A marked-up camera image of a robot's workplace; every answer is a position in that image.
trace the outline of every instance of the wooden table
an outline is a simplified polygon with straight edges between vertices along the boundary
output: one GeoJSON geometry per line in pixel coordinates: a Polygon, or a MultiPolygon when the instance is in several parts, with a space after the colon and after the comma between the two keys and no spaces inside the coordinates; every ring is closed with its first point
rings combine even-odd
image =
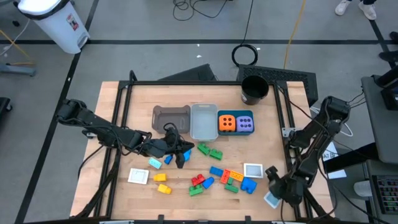
{"type": "MultiPolygon", "coordinates": [[[[112,118],[117,87],[118,82],[104,82],[99,93],[95,113],[108,121],[112,118]]],[[[243,173],[243,163],[257,163],[262,164],[264,169],[276,166],[280,176],[287,172],[274,91],[272,87],[270,88],[268,96],[258,105],[247,106],[240,99],[240,86],[236,85],[134,85],[127,126],[131,129],[151,131],[153,138],[163,136],[151,127],[152,110],[156,105],[176,107],[194,103],[214,103],[219,110],[252,110],[256,131],[250,136],[219,136],[215,142],[208,143],[211,148],[223,151],[222,161],[205,157],[196,147],[193,148],[191,159],[183,169],[177,169],[174,160],[170,165],[163,164],[160,170],[156,170],[148,164],[147,157],[136,154],[122,156],[111,218],[155,220],[159,214],[163,214],[166,220],[243,220],[245,215],[250,215],[252,220],[280,220],[280,206],[273,209],[263,200],[268,192],[266,177],[254,179],[257,182],[257,189],[252,195],[242,190],[237,194],[225,190],[224,185],[219,182],[220,178],[214,175],[212,176],[216,179],[215,183],[203,194],[194,197],[188,194],[188,188],[192,185],[191,178],[198,174],[209,177],[211,166],[243,173]],[[149,170],[147,185],[127,182],[130,168],[149,170]],[[172,188],[171,195],[157,191],[159,182],[154,182],[153,176],[158,173],[167,174],[165,184],[172,188]]],[[[309,113],[302,82],[288,82],[288,88],[292,102],[309,113]]],[[[280,94],[286,126],[289,126],[282,97],[280,94]]],[[[122,96],[119,122],[124,98],[122,96]]],[[[305,127],[310,120],[294,106],[292,110],[296,127],[305,127]]],[[[189,134],[182,136],[187,141],[193,142],[189,134]]],[[[97,139],[88,140],[85,157],[98,146],[97,139]]],[[[104,154],[105,150],[99,152],[81,170],[71,215],[80,212],[96,192],[104,154]]],[[[234,185],[240,187],[240,182],[235,181],[234,185]]],[[[317,175],[310,191],[326,212],[332,209],[327,182],[321,175],[317,175]]],[[[105,214],[107,201],[108,192],[104,194],[101,215],[105,214]]],[[[301,213],[305,215],[302,204],[301,213]]],[[[293,209],[290,205],[285,204],[283,214],[285,221],[294,220],[293,209]]]]}

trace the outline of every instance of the trash can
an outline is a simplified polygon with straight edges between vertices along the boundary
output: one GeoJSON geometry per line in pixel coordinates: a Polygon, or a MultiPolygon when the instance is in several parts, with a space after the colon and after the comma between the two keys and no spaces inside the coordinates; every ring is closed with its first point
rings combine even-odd
{"type": "Polygon", "coordinates": [[[79,53],[90,38],[69,0],[22,0],[18,9],[66,53],[79,53]]]}

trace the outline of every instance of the yellow lego brick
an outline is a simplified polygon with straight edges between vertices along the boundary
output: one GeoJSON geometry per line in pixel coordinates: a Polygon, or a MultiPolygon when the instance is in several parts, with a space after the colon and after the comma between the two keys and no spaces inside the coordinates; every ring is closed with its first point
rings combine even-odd
{"type": "Polygon", "coordinates": [[[166,181],[166,174],[156,174],[154,181],[166,181]]]}
{"type": "Polygon", "coordinates": [[[242,180],[243,180],[243,174],[238,173],[238,172],[233,171],[233,170],[231,170],[231,172],[229,173],[229,176],[234,178],[237,181],[240,181],[240,182],[242,182],[242,180]]]}
{"type": "Polygon", "coordinates": [[[172,193],[172,189],[164,184],[160,184],[159,187],[157,188],[157,191],[162,192],[164,194],[172,193]]]}

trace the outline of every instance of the black cup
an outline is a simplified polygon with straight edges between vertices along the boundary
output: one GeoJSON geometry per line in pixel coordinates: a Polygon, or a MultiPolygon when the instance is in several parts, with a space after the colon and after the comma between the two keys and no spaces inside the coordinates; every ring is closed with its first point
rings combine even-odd
{"type": "Polygon", "coordinates": [[[256,105],[268,94],[267,81],[257,75],[251,75],[242,81],[242,101],[247,105],[256,105]]]}

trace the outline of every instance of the yellow cable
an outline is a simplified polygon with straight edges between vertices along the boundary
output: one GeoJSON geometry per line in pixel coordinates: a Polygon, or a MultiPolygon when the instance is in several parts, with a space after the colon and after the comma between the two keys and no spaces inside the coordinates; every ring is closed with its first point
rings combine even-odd
{"type": "MultiPolygon", "coordinates": [[[[0,30],[0,34],[2,34],[3,36],[5,36],[6,39],[7,39],[8,41],[10,41],[11,44],[12,44],[13,46],[15,46],[15,47],[16,47],[20,52],[22,52],[29,60],[31,60],[31,59],[30,59],[30,56],[29,56],[24,50],[22,50],[13,40],[11,40],[11,38],[9,38],[9,37],[7,36],[7,34],[5,34],[2,30],[0,30]]],[[[13,64],[14,64],[14,65],[17,65],[17,64],[19,64],[19,65],[22,65],[22,64],[26,65],[26,64],[28,64],[28,63],[29,63],[29,65],[34,65],[33,62],[18,62],[18,63],[13,63],[13,64]]]]}
{"type": "Polygon", "coordinates": [[[298,14],[298,19],[296,21],[296,24],[294,25],[293,33],[290,36],[289,43],[287,44],[287,47],[286,47],[284,69],[286,68],[286,62],[289,57],[289,47],[290,47],[290,44],[292,43],[292,40],[293,40],[294,34],[296,33],[297,27],[299,26],[299,23],[301,20],[301,15],[303,14],[304,7],[305,7],[305,2],[306,2],[306,0],[303,0],[303,4],[301,5],[300,13],[298,14]]]}

